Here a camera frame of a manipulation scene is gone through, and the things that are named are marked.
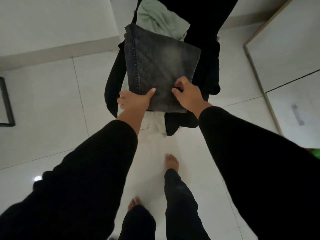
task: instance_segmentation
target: gray denim jeans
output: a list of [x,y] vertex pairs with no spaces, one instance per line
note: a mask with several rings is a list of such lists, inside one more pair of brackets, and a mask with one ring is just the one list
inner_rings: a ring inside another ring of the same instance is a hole
[[144,95],[156,88],[149,110],[186,113],[171,92],[179,77],[191,82],[201,50],[136,24],[126,26],[124,53],[130,91]]

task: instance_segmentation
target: pile of clothes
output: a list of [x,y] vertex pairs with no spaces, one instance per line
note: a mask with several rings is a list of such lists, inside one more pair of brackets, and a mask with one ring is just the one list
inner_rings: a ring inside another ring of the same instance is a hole
[[125,41],[110,72],[105,101],[115,117],[121,90],[137,94],[155,87],[145,117],[160,133],[173,135],[180,126],[195,128],[198,120],[171,94],[174,81],[186,76],[203,99],[216,95],[219,86],[217,34],[238,0],[138,0]]

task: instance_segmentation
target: bare foot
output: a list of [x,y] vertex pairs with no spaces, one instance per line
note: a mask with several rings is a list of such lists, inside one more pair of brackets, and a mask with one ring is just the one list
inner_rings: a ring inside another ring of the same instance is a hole
[[134,197],[129,205],[128,205],[128,211],[132,209],[132,207],[136,206],[136,205],[141,205],[141,200],[138,196]]
[[168,154],[167,153],[165,155],[164,166],[165,166],[165,170],[166,171],[168,169],[172,168],[176,172],[178,172],[178,170],[179,170],[179,161],[172,154]]

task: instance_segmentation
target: cabinet door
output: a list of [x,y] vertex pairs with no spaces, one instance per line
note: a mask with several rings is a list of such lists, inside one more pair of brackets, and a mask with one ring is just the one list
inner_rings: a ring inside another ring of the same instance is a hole
[[320,148],[320,71],[266,93],[283,135]]
[[246,45],[264,92],[320,69],[320,0],[289,0]]

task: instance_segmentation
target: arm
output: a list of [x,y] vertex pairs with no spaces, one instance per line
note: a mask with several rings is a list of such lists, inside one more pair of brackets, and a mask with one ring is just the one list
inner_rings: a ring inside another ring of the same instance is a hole
[[284,137],[200,100],[198,88],[183,83],[182,93],[173,92],[199,119],[234,205],[255,234],[272,238],[316,231],[320,161]]
[[124,111],[117,120],[45,172],[30,195],[0,216],[0,239],[107,239],[153,93],[129,92],[134,109],[122,96]]

